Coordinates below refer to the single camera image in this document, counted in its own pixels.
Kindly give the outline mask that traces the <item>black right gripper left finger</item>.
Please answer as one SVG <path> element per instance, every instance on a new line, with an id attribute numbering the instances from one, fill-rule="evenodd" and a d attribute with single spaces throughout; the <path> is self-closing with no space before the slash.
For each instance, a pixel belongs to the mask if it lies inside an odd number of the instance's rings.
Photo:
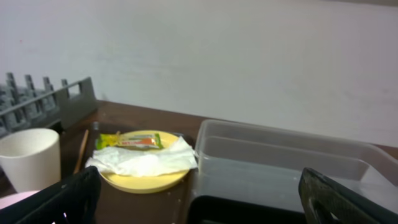
<path id="1" fill-rule="evenodd" d="M 1 223 L 94 223 L 101 177 L 90 166 L 1 209 Z"/>

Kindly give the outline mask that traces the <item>white plastic cup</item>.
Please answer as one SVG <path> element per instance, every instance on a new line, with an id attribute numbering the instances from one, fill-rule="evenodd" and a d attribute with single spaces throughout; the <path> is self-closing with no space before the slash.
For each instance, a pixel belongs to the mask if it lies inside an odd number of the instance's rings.
<path id="1" fill-rule="evenodd" d="M 18 193 L 61 180 L 60 135 L 52 129 L 18 131 L 1 139 L 1 168 Z"/>

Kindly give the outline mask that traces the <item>green yellow snack wrapper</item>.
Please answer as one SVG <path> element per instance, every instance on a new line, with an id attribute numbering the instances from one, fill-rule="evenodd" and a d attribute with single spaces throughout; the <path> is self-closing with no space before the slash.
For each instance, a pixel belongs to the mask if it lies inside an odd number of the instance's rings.
<path id="1" fill-rule="evenodd" d="M 163 149 L 158 133 L 155 134 L 100 134 L 96 140 L 97 150 L 106 147 L 121 147 L 131 150 Z"/>

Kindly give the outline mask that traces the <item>white paper napkin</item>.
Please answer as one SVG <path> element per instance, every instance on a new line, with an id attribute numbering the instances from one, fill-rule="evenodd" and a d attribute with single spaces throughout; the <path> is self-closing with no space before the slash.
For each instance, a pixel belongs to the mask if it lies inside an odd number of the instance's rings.
<path id="1" fill-rule="evenodd" d="M 198 167 L 196 152 L 184 138 L 161 150 L 135 151 L 109 146 L 95 150 L 85 167 L 94 166 L 102 173 L 132 177 L 155 177 Z"/>

